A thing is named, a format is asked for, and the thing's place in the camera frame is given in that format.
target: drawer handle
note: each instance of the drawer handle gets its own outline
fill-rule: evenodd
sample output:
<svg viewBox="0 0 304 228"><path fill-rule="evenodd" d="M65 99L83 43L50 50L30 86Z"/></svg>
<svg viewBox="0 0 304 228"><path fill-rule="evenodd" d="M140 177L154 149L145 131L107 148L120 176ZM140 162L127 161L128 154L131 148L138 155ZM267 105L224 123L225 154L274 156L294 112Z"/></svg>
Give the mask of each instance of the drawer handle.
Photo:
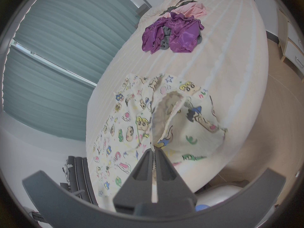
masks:
<svg viewBox="0 0 304 228"><path fill-rule="evenodd" d="M298 60L298 62L301 64L302 67L304 67L303 64L300 62L300 60L297 58L297 56L295 57L295 59Z"/></svg>

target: bed sheet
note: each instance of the bed sheet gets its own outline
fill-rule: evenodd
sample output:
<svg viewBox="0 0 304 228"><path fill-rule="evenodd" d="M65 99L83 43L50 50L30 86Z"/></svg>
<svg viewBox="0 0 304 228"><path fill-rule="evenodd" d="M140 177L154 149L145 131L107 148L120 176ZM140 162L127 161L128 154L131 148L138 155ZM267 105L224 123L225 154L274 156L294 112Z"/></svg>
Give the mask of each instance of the bed sheet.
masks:
<svg viewBox="0 0 304 228"><path fill-rule="evenodd" d="M115 105L117 91L128 73L154 77L169 73L209 90L218 122L228 132L224 143L203 160L176 169L195 192L207 184L240 150L259 112L268 77L265 27L254 0L196 0L207 15L198 19L205 27L203 41L192 53L170 49L143 52L141 36L160 16L141 20L138 29L113 58L88 103L86 151L93 190L98 197L97 163L93 144Z"/></svg>

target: pink clothing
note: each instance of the pink clothing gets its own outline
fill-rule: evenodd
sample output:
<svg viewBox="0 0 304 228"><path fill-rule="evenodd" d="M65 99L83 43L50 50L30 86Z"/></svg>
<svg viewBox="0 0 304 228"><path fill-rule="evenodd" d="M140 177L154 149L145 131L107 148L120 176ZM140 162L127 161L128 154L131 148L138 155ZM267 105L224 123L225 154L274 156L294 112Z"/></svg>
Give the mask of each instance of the pink clothing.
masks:
<svg viewBox="0 0 304 228"><path fill-rule="evenodd" d="M186 5L183 5L174 10L171 10L171 12L176 13L176 14L182 13L187 18L194 16L195 19L207 14L206 8L204 7L204 5L201 2L190 2ZM163 17L169 18L170 13L169 12L165 13L163 15Z"/></svg>

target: blue star print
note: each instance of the blue star print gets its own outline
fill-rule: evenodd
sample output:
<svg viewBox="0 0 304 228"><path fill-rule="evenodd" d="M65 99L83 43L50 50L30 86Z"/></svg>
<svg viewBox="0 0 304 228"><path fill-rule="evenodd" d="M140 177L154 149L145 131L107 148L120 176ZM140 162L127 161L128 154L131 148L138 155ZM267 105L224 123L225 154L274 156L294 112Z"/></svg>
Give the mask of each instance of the blue star print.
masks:
<svg viewBox="0 0 304 228"><path fill-rule="evenodd" d="M171 82L171 83L172 83L172 79L173 79L173 77L171 77L171 76L169 75L165 80L167 81L167 83L168 83L168 82Z"/></svg>

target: curtain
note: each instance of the curtain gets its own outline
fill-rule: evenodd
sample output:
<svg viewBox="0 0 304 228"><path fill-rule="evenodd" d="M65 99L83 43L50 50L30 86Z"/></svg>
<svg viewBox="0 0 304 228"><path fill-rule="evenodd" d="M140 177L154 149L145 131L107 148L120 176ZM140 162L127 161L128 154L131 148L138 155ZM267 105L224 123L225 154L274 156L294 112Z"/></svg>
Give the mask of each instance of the curtain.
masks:
<svg viewBox="0 0 304 228"><path fill-rule="evenodd" d="M3 109L37 130L85 141L93 88L10 47L3 77Z"/></svg>
<svg viewBox="0 0 304 228"><path fill-rule="evenodd" d="M139 22L130 0L37 0L14 40L98 83Z"/></svg>

